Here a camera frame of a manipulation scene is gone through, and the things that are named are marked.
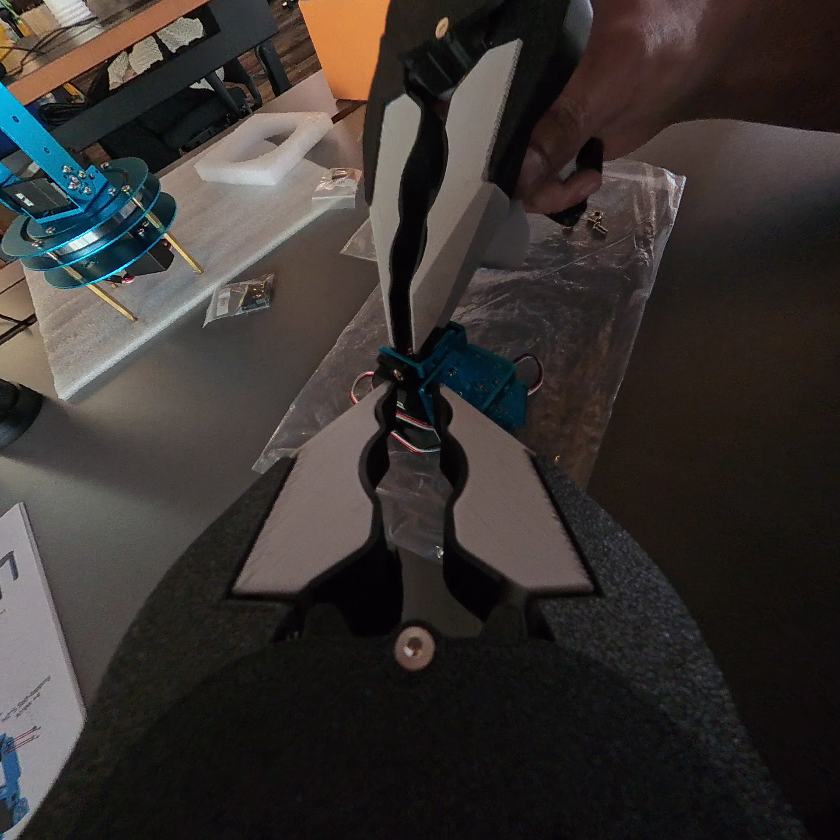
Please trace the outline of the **orange cardboard box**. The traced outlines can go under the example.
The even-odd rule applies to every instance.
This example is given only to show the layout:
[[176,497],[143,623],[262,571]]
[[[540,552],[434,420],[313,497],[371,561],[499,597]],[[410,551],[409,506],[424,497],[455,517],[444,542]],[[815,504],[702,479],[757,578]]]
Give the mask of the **orange cardboard box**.
[[388,1],[300,1],[299,8],[333,96],[367,101]]

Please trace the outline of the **pile of clear screw bags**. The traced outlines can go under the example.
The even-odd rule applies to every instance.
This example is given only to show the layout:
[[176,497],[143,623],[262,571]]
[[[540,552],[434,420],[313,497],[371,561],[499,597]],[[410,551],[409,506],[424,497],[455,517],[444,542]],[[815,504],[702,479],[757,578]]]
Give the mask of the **pile of clear screw bags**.
[[[314,204],[326,203],[331,209],[367,210],[362,170],[353,167],[333,167],[325,170],[312,193],[311,200]],[[369,216],[341,248],[340,254],[375,262],[375,244]]]

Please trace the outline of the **white instruction manual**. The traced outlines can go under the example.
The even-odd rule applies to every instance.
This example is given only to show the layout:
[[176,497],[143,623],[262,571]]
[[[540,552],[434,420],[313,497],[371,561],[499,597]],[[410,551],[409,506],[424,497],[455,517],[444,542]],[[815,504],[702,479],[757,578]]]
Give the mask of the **white instruction manual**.
[[87,717],[22,502],[1,517],[1,838],[18,838]]

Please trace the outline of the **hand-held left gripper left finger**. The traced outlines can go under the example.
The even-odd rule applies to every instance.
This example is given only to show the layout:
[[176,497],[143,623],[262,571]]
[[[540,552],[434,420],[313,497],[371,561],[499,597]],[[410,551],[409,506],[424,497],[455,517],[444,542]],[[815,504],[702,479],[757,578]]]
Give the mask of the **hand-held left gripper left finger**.
[[381,384],[288,459],[233,595],[301,597],[345,570],[378,575],[392,564],[376,488],[393,420],[394,384]]

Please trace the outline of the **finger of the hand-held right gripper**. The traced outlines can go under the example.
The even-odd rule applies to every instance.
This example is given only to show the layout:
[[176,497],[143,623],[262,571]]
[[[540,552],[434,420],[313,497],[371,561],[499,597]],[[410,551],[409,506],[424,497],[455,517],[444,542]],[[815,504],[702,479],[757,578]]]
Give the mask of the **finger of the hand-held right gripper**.
[[488,167],[521,49],[519,38],[489,49],[450,100],[444,177],[427,215],[425,249],[409,287],[416,352],[452,315],[508,216],[508,195],[490,182]]
[[415,91],[383,112],[371,203],[376,266],[388,340],[419,350],[412,284],[427,246],[427,218],[437,189],[437,118]]

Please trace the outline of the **blue acrylic round robot base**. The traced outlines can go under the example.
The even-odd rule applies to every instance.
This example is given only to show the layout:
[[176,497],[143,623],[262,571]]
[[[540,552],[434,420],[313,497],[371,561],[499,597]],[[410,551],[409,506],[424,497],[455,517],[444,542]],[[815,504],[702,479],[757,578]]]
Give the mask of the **blue acrylic round robot base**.
[[2,164],[2,204],[16,214],[2,238],[5,256],[60,290],[172,266],[176,202],[144,161],[83,167],[5,86],[1,128],[35,166],[25,174]]

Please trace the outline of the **person's right hand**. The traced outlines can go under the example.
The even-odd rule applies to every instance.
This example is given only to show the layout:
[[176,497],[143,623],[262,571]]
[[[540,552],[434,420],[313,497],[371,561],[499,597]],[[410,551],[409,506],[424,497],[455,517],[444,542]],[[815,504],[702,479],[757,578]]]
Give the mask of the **person's right hand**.
[[638,149],[673,122],[719,57],[712,41],[720,2],[592,2],[582,58],[532,131],[518,197],[536,214],[582,203],[601,185],[596,171],[562,175],[589,140],[605,161]]

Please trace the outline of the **black table frame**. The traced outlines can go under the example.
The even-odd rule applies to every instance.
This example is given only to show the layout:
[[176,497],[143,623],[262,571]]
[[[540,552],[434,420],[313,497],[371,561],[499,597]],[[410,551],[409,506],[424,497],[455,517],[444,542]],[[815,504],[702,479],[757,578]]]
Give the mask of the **black table frame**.
[[267,2],[121,2],[119,12],[101,23],[101,31],[87,40],[82,40],[82,35],[60,36],[59,45],[48,51],[43,66],[2,84],[2,118],[12,111],[13,99],[24,108],[192,13],[209,25],[207,35],[59,126],[57,141],[71,151],[83,151],[249,51],[255,51],[264,64],[273,91],[288,90],[288,79],[271,44],[279,29]]

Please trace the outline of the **large clear plastic bag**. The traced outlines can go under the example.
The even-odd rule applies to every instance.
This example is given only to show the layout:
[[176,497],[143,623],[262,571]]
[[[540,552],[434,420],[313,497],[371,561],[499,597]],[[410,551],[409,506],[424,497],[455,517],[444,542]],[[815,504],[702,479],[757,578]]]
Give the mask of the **large clear plastic bag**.
[[[534,354],[542,386],[528,399],[516,433],[579,487],[592,474],[660,261],[676,221],[686,177],[641,161],[608,162],[590,214],[606,234],[581,222],[561,228],[529,216],[521,268],[480,269],[455,311],[471,343],[509,359]],[[264,474],[351,406],[355,377],[374,368],[385,343],[378,286],[292,401],[253,470]],[[438,454],[390,441],[391,469],[378,493],[386,538],[398,549],[443,559],[446,482]]]

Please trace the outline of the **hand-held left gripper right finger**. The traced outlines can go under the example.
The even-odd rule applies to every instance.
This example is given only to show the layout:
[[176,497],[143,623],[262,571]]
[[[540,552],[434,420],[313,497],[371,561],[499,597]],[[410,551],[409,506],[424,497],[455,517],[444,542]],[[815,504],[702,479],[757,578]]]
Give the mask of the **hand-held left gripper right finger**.
[[531,450],[438,388],[444,578],[456,596],[579,596],[596,586]]

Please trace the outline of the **blue perforated metal bracket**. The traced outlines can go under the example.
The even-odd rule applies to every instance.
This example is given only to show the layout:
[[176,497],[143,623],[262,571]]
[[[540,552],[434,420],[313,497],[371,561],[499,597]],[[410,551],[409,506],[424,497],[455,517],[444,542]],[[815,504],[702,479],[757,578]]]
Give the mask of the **blue perforated metal bracket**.
[[518,377],[519,361],[468,341],[466,329],[450,322],[419,364],[419,395],[431,416],[433,385],[442,385],[509,433],[526,423],[529,387]]

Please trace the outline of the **white foam block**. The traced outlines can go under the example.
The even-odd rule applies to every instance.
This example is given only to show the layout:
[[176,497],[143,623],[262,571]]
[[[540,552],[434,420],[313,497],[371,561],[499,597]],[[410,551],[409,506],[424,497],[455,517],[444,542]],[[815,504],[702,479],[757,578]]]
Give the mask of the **white foam block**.
[[196,159],[206,182],[277,186],[331,130],[326,112],[257,113]]

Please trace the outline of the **zip bag with black parts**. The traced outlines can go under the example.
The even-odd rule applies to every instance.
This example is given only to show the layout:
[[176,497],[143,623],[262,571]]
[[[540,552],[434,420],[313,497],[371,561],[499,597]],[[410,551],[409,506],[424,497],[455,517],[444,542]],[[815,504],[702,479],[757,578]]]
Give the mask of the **zip bag with black parts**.
[[203,327],[218,320],[270,308],[275,278],[275,273],[270,272],[250,280],[226,282],[218,287],[210,298]]

